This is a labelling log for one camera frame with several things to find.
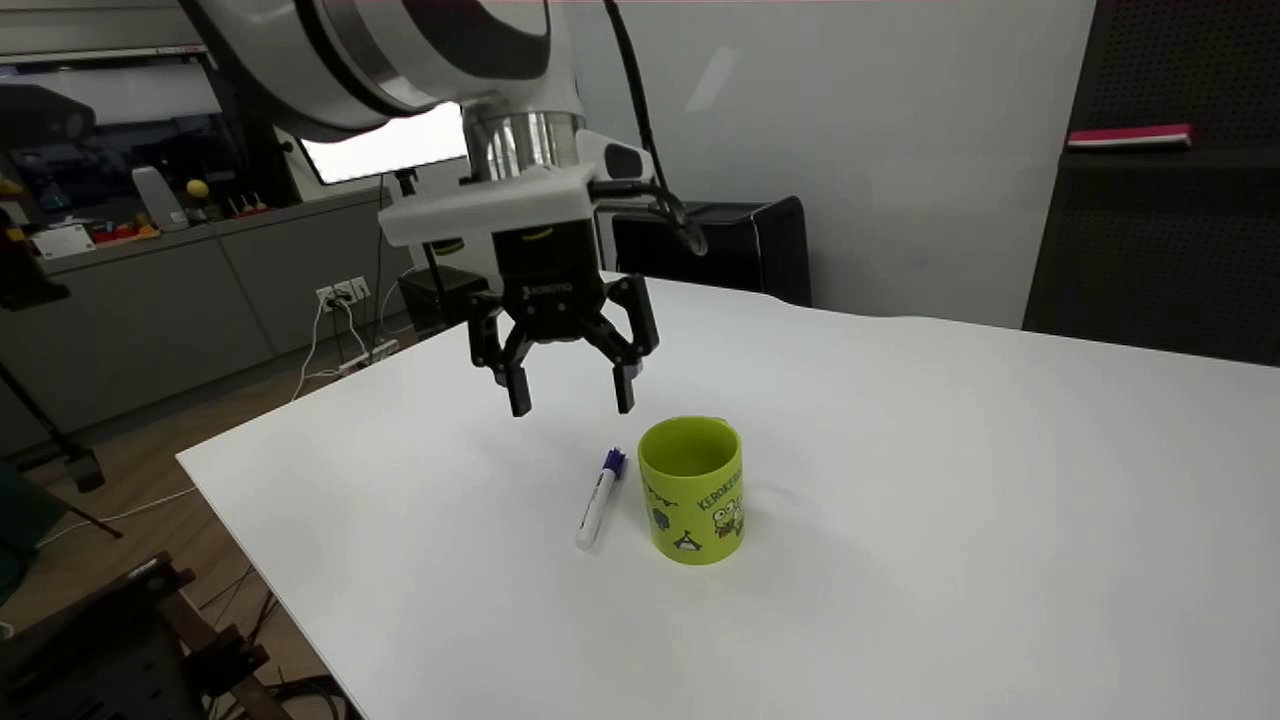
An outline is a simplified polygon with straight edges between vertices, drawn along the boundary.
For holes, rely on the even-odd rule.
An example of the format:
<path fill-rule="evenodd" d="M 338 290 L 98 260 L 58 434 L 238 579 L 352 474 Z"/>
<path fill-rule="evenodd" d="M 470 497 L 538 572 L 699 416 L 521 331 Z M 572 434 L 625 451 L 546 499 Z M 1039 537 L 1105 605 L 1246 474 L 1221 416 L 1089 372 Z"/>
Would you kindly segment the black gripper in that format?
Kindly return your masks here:
<path fill-rule="evenodd" d="M 502 313 L 521 328 L 500 331 L 500 298 L 479 290 L 466 302 L 466 355 L 506 392 L 506 410 L 530 410 L 525 372 L 530 339 L 577 339 L 581 331 L 613 364 L 615 407 L 630 410 L 637 376 L 660 348 L 648 278 L 619 274 L 602 286 L 586 220 L 500 231 L 496 260 L 502 278 Z M 626 328 L 615 328 L 600 313 L 602 297 L 625 307 Z"/>

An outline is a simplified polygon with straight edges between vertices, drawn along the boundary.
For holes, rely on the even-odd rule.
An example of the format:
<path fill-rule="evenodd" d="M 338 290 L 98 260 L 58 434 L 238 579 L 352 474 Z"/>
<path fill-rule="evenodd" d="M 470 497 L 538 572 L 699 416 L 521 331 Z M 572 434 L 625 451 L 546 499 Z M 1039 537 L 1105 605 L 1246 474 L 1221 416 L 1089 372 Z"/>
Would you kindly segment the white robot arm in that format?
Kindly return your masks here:
<path fill-rule="evenodd" d="M 214 68 L 298 138 L 354 138 L 458 109 L 466 179 L 380 212 L 393 245 L 485 231 L 496 286 L 466 307 L 466 350 L 530 407 L 525 355 L 590 345 L 615 407 L 660 331 L 641 274 L 609 278 L 595 220 L 652 195 L 657 154 L 595 133 L 572 79 L 562 0 L 181 0 Z"/>

